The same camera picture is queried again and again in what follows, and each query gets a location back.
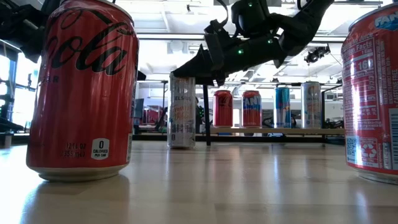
black robotic arm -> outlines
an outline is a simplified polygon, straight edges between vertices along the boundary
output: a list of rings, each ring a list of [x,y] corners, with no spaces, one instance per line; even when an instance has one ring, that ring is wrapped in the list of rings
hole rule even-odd
[[[199,85],[224,85],[229,74],[273,60],[276,67],[288,55],[299,54],[314,38],[322,17],[334,0],[310,0],[294,17],[269,14],[266,0],[240,0],[231,7],[234,36],[217,20],[205,29],[207,50],[173,71],[176,77],[195,77]],[[277,30],[284,31],[278,36]],[[246,40],[237,38],[243,35]]]

aluminum can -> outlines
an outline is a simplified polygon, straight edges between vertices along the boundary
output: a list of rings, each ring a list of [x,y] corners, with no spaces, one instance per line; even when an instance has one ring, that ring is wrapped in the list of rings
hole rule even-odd
[[[301,84],[301,127],[321,128],[321,86],[318,82]]]
[[[242,96],[242,127],[261,128],[261,95],[258,91],[248,90]]]
[[[167,145],[170,148],[195,147],[195,78],[176,78],[170,74]]]
[[[274,128],[291,127],[290,90],[286,87],[276,88],[274,97]]]
[[[230,128],[233,126],[233,96],[228,90],[218,90],[213,97],[213,126]]]
[[[346,161],[398,184],[398,3],[355,21],[341,49]]]
[[[110,2],[63,1],[50,15],[26,158],[42,178],[102,179],[129,163],[138,49]]]

ceiling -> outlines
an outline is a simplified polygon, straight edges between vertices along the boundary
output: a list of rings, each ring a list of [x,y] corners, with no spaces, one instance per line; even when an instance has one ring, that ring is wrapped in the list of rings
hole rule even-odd
[[[31,3],[39,8],[44,0],[15,0],[16,3]],[[224,0],[230,6],[236,0]],[[190,37],[201,37],[203,29],[209,21],[222,21],[226,12],[222,6],[215,5],[214,0],[117,0],[116,4],[127,11],[135,23],[135,30],[145,34],[140,37],[139,70],[147,75],[148,80],[168,80],[169,73],[190,60],[204,42]],[[293,16],[298,12],[295,0],[268,0],[270,12]],[[327,10],[317,37],[346,37],[349,25],[358,17],[380,6],[382,1],[363,1],[346,4],[347,1],[335,1]],[[234,33],[234,25],[229,18],[224,27],[230,34]],[[182,38],[165,40],[157,35],[167,37],[171,34],[185,34]],[[246,72],[231,74],[227,82],[270,82],[278,78],[280,82],[305,82],[308,80],[322,83],[336,83],[341,76],[341,44],[330,44],[331,54],[318,62],[307,65],[304,56],[309,50],[326,44],[311,43],[301,54],[288,58],[287,63],[275,68],[267,62],[249,69]],[[151,85],[151,88],[163,88],[162,85]],[[247,88],[259,88],[260,85],[226,85],[223,88],[239,91]]]

